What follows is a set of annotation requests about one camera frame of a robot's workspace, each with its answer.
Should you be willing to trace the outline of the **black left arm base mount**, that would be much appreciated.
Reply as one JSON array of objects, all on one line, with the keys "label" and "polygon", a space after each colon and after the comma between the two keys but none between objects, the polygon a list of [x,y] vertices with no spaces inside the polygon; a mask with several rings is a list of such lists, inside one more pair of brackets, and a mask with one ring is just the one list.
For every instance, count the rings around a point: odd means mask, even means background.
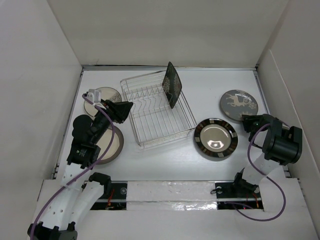
[{"label": "black left arm base mount", "polygon": [[112,181],[110,190],[93,204],[91,210],[121,211],[127,209],[127,181]]}]

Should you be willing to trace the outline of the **black rimmed striped round plate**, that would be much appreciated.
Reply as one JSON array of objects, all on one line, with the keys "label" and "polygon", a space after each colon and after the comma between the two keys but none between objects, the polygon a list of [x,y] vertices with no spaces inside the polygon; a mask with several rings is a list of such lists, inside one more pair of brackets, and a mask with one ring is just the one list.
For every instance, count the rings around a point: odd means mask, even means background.
[{"label": "black rimmed striped round plate", "polygon": [[221,159],[233,154],[239,141],[233,126],[220,118],[207,118],[198,123],[193,139],[203,154]]}]

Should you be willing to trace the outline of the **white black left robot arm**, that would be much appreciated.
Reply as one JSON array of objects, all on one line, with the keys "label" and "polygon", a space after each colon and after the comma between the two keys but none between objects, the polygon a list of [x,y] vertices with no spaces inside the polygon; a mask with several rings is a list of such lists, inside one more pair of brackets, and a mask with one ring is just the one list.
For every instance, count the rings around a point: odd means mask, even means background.
[{"label": "white black left robot arm", "polygon": [[109,175],[93,172],[104,157],[98,141],[108,128],[128,118],[133,103],[103,100],[94,103],[94,119],[82,114],[73,121],[70,153],[60,189],[39,211],[27,234],[32,240],[75,240],[77,226],[99,198],[113,194]]}]

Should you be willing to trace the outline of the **black square floral plate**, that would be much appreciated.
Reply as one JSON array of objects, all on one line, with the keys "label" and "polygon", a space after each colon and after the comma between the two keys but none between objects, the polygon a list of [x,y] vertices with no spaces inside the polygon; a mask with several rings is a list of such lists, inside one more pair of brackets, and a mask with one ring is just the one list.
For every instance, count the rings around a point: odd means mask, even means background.
[{"label": "black square floral plate", "polygon": [[162,89],[167,97],[169,106],[173,109],[182,91],[182,82],[174,65],[169,61],[162,81]]}]

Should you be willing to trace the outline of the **grey round deer plate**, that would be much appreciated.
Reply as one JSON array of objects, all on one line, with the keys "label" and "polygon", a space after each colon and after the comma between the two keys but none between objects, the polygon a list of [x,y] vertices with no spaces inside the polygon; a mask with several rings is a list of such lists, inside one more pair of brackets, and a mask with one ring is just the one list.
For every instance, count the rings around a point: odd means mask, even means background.
[{"label": "grey round deer plate", "polygon": [[249,93],[232,89],[225,92],[220,98],[220,109],[234,121],[242,121],[243,115],[255,116],[259,111],[256,99]]}]

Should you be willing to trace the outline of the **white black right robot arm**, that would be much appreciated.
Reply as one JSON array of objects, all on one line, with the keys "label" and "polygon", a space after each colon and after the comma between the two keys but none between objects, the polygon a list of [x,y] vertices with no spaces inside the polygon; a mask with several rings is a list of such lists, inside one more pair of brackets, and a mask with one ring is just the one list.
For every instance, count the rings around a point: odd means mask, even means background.
[{"label": "white black right robot arm", "polygon": [[[269,114],[243,115],[244,130],[249,133],[247,158],[249,165],[238,172],[231,184],[231,191],[237,197],[254,192],[263,178],[280,166],[295,164],[302,155],[303,130],[296,126],[285,127],[284,123]],[[257,146],[262,153],[256,160],[251,160],[251,148],[255,139],[265,131],[262,146]]]}]

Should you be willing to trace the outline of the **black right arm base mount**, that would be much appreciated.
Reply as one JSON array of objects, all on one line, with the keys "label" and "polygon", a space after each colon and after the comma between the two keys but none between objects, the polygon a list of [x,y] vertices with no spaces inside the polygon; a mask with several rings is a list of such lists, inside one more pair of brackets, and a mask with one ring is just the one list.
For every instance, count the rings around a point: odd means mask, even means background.
[{"label": "black right arm base mount", "polygon": [[259,191],[234,190],[231,181],[215,182],[210,193],[216,196],[218,210],[264,209]]}]

